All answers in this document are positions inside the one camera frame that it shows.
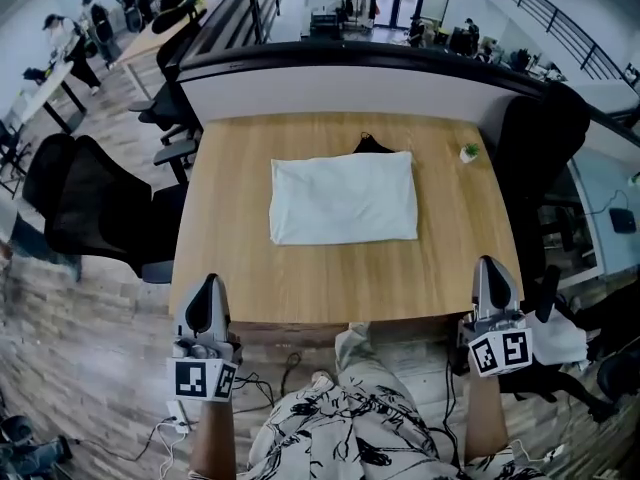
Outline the person's beige trousers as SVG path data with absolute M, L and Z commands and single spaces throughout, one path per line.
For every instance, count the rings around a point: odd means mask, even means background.
M 342 387 L 362 388 L 368 394 L 403 400 L 415 409 L 415 401 L 406 386 L 379 360 L 370 342 L 369 327 L 369 322 L 351 322 L 336 336 L 338 383 Z

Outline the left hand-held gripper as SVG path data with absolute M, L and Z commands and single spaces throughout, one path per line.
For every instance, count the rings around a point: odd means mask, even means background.
M 174 318 L 172 388 L 177 399 L 229 401 L 239 366 L 242 344 L 228 335 L 229 304 L 224 282 L 215 273 L 187 290 Z M 194 338 L 210 334 L 211 343 Z

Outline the white cloth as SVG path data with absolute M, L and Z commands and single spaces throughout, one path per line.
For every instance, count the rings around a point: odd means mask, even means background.
M 534 312 L 526 315 L 532 333 L 532 352 L 545 366 L 579 363 L 587 359 L 586 332 L 578 328 L 555 307 L 542 322 Z

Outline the white background table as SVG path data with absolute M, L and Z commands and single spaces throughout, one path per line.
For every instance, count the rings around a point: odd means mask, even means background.
M 34 96 L 27 100 L 26 107 L 17 114 L 21 126 L 28 123 L 39 110 L 44 109 L 64 133 L 71 135 L 77 130 L 84 120 L 87 109 L 66 82 L 66 77 L 71 74 L 71 70 L 71 63 L 58 63 L 54 67 L 46 81 L 35 91 Z M 54 92 L 58 89 L 62 89 L 77 107 L 77 111 L 69 119 L 62 118 L 50 104 Z

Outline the wooden background table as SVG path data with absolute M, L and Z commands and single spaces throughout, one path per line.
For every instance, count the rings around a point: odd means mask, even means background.
M 150 99 L 151 95 L 135 70 L 134 62 L 138 58 L 156 54 L 167 41 L 190 22 L 202 18 L 206 13 L 207 4 L 205 0 L 194 0 L 189 10 L 186 7 L 187 2 L 184 2 L 179 7 L 159 14 L 154 22 L 140 32 L 125 48 L 116 62 L 143 99 Z

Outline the light blue desk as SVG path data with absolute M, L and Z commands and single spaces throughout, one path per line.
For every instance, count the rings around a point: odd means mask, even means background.
M 610 275 L 640 265 L 640 185 L 629 183 L 640 174 L 640 163 L 624 163 L 583 148 L 569 168 L 586 213 L 598 268 Z M 610 211 L 615 208 L 632 214 L 634 232 L 614 229 Z

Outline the white desk partition black rim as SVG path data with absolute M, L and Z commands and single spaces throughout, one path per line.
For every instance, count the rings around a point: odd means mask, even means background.
M 442 117 L 485 127 L 508 99 L 547 84 L 464 57 L 371 42 L 289 42 L 187 54 L 178 81 L 200 122 L 353 112 Z

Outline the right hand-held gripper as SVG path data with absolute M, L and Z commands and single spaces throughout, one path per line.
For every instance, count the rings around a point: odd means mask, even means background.
M 533 362 L 532 333 L 519 310 L 519 292 L 506 267 L 481 256 L 473 277 L 472 314 L 459 322 L 459 345 L 467 347 L 481 377 L 508 374 Z

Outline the black office chair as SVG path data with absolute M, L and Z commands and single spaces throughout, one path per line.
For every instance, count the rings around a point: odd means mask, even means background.
M 523 282 L 546 269 L 538 209 L 590 126 L 588 104 L 569 86 L 548 84 L 539 100 L 519 96 L 507 106 L 492 159 L 508 213 Z
M 540 284 L 533 283 L 530 300 L 522 303 L 522 308 L 527 316 L 542 324 L 547 324 L 552 309 L 557 300 L 557 288 L 560 278 L 560 269 L 557 266 L 549 266 Z M 596 398 L 583 384 L 568 373 L 560 371 L 560 365 L 545 366 L 533 359 L 532 364 L 513 373 L 501 374 L 499 386 L 501 393 L 511 393 L 517 400 L 523 400 L 523 395 L 530 393 L 539 395 L 549 403 L 557 401 L 554 393 L 564 391 L 570 397 L 584 403 L 588 413 L 596 423 L 603 423 L 617 413 L 615 405 Z
M 89 136 L 46 137 L 22 196 L 45 220 L 56 252 L 127 264 L 150 284 L 169 284 L 188 183 L 155 190 L 118 165 Z
M 130 112 L 138 114 L 141 123 L 154 124 L 165 132 L 160 137 L 162 149 L 153 163 L 169 164 L 177 181 L 184 184 L 186 169 L 192 165 L 188 157 L 197 153 L 203 129 L 177 78 L 180 61 L 197 32 L 198 28 L 185 26 L 159 49 L 156 62 L 164 77 L 163 85 L 152 99 L 134 102 L 129 107 Z

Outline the white blue raglan t-shirt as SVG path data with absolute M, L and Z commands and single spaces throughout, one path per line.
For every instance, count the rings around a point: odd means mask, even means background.
M 271 241 L 342 245 L 418 238 L 408 151 L 271 161 Z

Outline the black cloth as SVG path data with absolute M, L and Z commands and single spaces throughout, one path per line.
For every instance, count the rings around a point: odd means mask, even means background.
M 394 153 L 394 150 L 380 144 L 373 135 L 368 132 L 362 132 L 360 141 L 353 151 L 354 154 L 359 153 Z

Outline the person's left forearm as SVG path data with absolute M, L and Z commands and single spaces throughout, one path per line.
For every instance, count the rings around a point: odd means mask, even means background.
M 236 480 L 234 415 L 231 401 L 202 403 L 190 457 L 189 477 Z

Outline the black flat box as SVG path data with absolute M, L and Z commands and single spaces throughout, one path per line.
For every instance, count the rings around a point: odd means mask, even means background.
M 626 208 L 610 208 L 609 216 L 613 230 L 617 234 L 634 234 L 637 224 L 634 213 Z

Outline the person's black-and-white patterned shirt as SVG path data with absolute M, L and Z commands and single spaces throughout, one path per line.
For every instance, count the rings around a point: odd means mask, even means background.
M 334 385 L 288 394 L 272 410 L 237 480 L 549 480 L 511 448 L 463 467 L 439 456 L 417 409 Z

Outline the black metal railing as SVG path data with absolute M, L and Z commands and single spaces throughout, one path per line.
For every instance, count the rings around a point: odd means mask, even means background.
M 622 80 L 631 88 L 609 55 L 573 20 L 548 0 L 510 0 L 540 24 L 592 80 Z
M 192 43 L 191 59 L 228 49 L 264 44 L 283 0 L 220 0 Z

